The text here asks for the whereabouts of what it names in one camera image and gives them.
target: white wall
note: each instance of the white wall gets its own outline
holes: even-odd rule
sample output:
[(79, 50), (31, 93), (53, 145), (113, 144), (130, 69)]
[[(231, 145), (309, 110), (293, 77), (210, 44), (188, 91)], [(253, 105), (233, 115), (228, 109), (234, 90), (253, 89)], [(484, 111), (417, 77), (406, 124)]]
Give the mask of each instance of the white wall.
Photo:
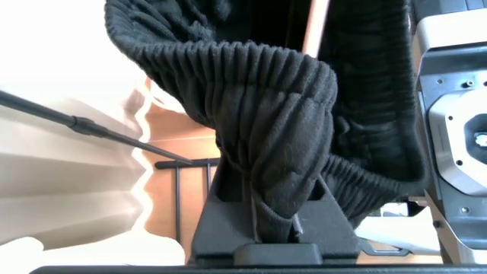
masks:
[[(0, 90), (138, 139), (145, 76), (109, 41), (103, 5), (0, 0)], [(49, 249), (129, 230), (147, 172), (132, 151), (0, 107), (0, 243), (34, 236)]]

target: black metal rod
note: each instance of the black metal rod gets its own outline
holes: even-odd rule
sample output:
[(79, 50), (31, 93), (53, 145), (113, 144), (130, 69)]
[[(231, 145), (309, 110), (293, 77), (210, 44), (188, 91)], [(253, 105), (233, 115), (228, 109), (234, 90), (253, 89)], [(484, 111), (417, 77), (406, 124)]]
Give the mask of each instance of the black metal rod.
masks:
[(99, 138), (107, 138), (116, 142), (131, 145), (136, 148), (155, 153), (157, 155), (162, 155), (164, 157), (171, 158), (185, 164), (192, 163), (190, 159), (186, 159), (169, 151), (165, 151), (164, 149), (154, 147), (153, 145), (140, 142), (139, 140), (130, 138), (117, 132), (113, 132), (109, 129), (97, 125), (95, 122), (87, 118), (69, 116), (67, 114), (60, 113), (59, 111), (55, 111), (48, 107), (36, 104), (34, 102), (25, 100), (4, 91), (0, 91), (0, 105), (14, 110), (19, 110), (21, 112), (28, 113), (30, 115), (34, 115), (43, 119), (47, 119), (54, 123), (62, 124), (80, 134), (92, 135)]
[(181, 244), (181, 179), (180, 167), (176, 166), (176, 241)]
[(210, 192), (210, 183), (212, 181), (212, 166), (210, 163), (206, 164), (206, 195)]
[(206, 167), (207, 164), (214, 167), (220, 162), (220, 158), (210, 158), (210, 159), (195, 159), (192, 160), (191, 164), (178, 163), (177, 161), (159, 161), (154, 164), (155, 168), (158, 170), (173, 169), (176, 167)]

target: black fabric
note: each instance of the black fabric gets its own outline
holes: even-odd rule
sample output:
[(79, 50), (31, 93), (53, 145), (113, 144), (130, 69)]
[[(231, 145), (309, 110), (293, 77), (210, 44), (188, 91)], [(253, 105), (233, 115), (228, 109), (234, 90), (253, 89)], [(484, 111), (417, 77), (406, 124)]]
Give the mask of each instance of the black fabric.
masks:
[(336, 73), (250, 41), (259, 3), (107, 0), (106, 27), (189, 117), (215, 129), (252, 187), (263, 241), (286, 242), (321, 183), (354, 226), (423, 188), (405, 2), (332, 1), (320, 59)]

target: orange wooden floor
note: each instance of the orange wooden floor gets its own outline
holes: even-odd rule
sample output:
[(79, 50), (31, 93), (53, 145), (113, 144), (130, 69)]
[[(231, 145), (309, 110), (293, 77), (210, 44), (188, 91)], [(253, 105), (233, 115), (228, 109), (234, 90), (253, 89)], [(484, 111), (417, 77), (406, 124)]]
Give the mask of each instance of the orange wooden floor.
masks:
[[(217, 158), (215, 132), (193, 122), (188, 116), (152, 106), (146, 116), (151, 128), (150, 144), (186, 158)], [(154, 163), (168, 159), (146, 153)], [(181, 244), (186, 257), (191, 252), (191, 241), (198, 224), (206, 197), (205, 168), (181, 170)], [(153, 212), (145, 224), (152, 234), (176, 237), (174, 171), (156, 170), (145, 187), (154, 204)], [(362, 254), (359, 263), (441, 263), (439, 256), (372, 257)]]

